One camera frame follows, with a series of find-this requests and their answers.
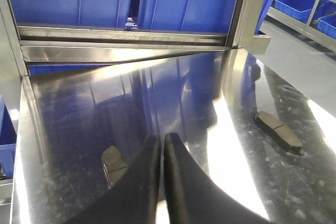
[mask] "concrete floor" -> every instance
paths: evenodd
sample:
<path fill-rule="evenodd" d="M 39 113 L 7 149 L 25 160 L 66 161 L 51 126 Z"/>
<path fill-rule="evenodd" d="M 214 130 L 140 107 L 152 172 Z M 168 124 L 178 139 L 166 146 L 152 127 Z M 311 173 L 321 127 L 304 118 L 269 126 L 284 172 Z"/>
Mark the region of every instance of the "concrete floor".
<path fill-rule="evenodd" d="M 270 17 L 261 31 L 272 41 L 256 57 L 336 117 L 336 53 Z"/>

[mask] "stainless steel table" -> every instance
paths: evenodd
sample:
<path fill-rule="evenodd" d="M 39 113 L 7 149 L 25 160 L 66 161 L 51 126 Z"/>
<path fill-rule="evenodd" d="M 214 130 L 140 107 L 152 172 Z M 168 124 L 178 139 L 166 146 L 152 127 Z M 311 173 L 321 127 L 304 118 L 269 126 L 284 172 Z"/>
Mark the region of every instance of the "stainless steel table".
<path fill-rule="evenodd" d="M 168 132 L 272 222 L 336 222 L 336 119 L 244 49 L 24 77 L 20 106 L 12 223 L 68 220 L 108 190 L 106 148 L 131 163 L 148 134 Z M 260 110 L 290 126 L 303 156 L 256 126 Z M 169 222 L 164 190 L 156 222 Z"/>

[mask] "stainless steel surface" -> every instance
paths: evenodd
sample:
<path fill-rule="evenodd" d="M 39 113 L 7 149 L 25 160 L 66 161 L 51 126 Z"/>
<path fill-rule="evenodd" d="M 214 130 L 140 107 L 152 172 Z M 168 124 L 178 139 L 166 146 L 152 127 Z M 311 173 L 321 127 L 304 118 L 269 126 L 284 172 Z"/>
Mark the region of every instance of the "stainless steel surface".
<path fill-rule="evenodd" d="M 263 55 L 271 41 L 271 37 L 266 34 L 258 34 L 253 36 L 249 52 L 253 55 Z"/>
<path fill-rule="evenodd" d="M 19 24 L 18 31 L 21 37 L 34 40 L 43 40 L 44 38 L 61 39 L 95 39 L 122 41 L 123 43 L 133 44 L 153 44 L 153 43 L 175 43 L 175 44 L 207 44 L 213 46 L 222 46 L 226 39 L 225 34 L 211 33 L 188 33 L 179 31 L 155 31 L 121 28 L 99 28 L 99 27 L 81 27 L 81 26 L 63 26 L 52 27 L 38 24 Z"/>
<path fill-rule="evenodd" d="M 127 62 L 229 50 L 219 46 L 143 45 L 62 41 L 21 41 L 28 63 Z"/>
<path fill-rule="evenodd" d="M 19 36 L 16 30 L 15 19 L 13 17 L 12 7 L 9 0 L 0 0 L 0 14 L 3 23 L 1 26 L 4 26 L 0 29 L 1 33 L 3 33 L 2 37 L 6 34 L 7 39 L 9 40 L 9 42 L 7 42 L 2 38 L 2 44 L 8 44 L 12 51 L 12 53 L 7 57 L 11 59 L 14 57 L 17 71 L 19 71 L 21 76 L 25 76 L 27 75 L 27 70 L 22 59 L 22 52 L 18 42 Z"/>
<path fill-rule="evenodd" d="M 8 224 L 13 180 L 0 180 L 0 224 Z"/>
<path fill-rule="evenodd" d="M 237 0 L 226 45 L 250 50 L 264 0 Z"/>
<path fill-rule="evenodd" d="M 26 75 L 26 67 L 18 42 L 11 7 L 7 0 L 0 0 L 0 94 L 17 130 L 20 101 L 20 76 Z"/>
<path fill-rule="evenodd" d="M 287 154 L 264 110 L 303 142 Z M 205 173 L 274 223 L 335 223 L 336 119 L 244 49 L 24 77 L 12 223 L 62 223 L 108 190 L 112 144 L 132 162 L 147 134 L 178 132 Z M 169 223 L 163 191 L 157 223 Z"/>
<path fill-rule="evenodd" d="M 298 31 L 299 33 L 307 36 L 308 38 L 316 41 L 317 43 L 323 45 L 324 47 L 328 48 L 336 52 L 336 39 L 327 36 L 324 33 L 310 27 L 306 26 L 304 23 L 288 16 L 287 14 L 276 10 L 275 8 L 271 7 L 268 11 L 268 16 L 280 21 L 281 23 L 287 25 L 288 27 Z"/>

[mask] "metal frame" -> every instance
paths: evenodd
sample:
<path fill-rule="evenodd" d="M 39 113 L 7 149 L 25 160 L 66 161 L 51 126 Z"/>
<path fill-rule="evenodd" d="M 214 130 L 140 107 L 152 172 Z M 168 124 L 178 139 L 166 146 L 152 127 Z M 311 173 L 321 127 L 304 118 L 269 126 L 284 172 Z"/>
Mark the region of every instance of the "metal frame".
<path fill-rule="evenodd" d="M 0 92 L 9 109 L 18 110 L 20 77 L 31 64 L 124 63 L 244 47 L 265 52 L 270 37 L 254 35 L 264 0 L 237 0 L 229 35 L 110 29 L 98 27 L 16 26 L 9 0 L 0 0 L 2 68 Z"/>
<path fill-rule="evenodd" d="M 27 70 L 8 0 L 0 0 L 0 61 L 0 94 L 17 130 L 21 76 L 27 75 Z"/>
<path fill-rule="evenodd" d="M 287 14 L 284 14 L 275 8 L 271 7 L 268 12 L 268 16 L 276 19 L 277 21 L 287 25 L 288 27 L 294 29 L 295 31 L 305 35 L 306 37 L 316 41 L 317 43 L 325 46 L 329 50 L 336 52 L 336 40 L 329 37 L 328 35 L 321 33 L 320 31 L 314 29 L 310 26 L 310 23 L 313 19 L 316 9 L 321 0 L 316 0 L 312 9 L 312 12 L 309 16 L 309 19 L 306 23 L 302 23 Z"/>

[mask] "shelving rack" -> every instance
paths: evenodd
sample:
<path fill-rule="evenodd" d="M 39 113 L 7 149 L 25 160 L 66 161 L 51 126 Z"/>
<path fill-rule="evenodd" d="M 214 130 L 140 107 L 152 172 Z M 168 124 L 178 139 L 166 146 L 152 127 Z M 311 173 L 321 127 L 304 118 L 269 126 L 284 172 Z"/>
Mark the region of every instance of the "shelving rack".
<path fill-rule="evenodd" d="M 273 7 L 269 9 L 268 16 L 287 25 L 288 27 L 294 29 L 295 31 L 307 36 L 308 38 L 316 41 L 317 43 L 325 46 L 326 48 L 336 52 L 336 39 L 333 39 L 329 37 L 328 35 L 325 35 L 324 33 L 321 33 L 320 31 L 310 26 L 310 23 L 313 19 L 316 9 L 318 8 L 319 3 L 320 3 L 320 0 L 315 1 L 312 12 L 309 16 L 307 23 L 302 23 L 288 16 L 287 14 L 284 14 L 276 10 Z"/>

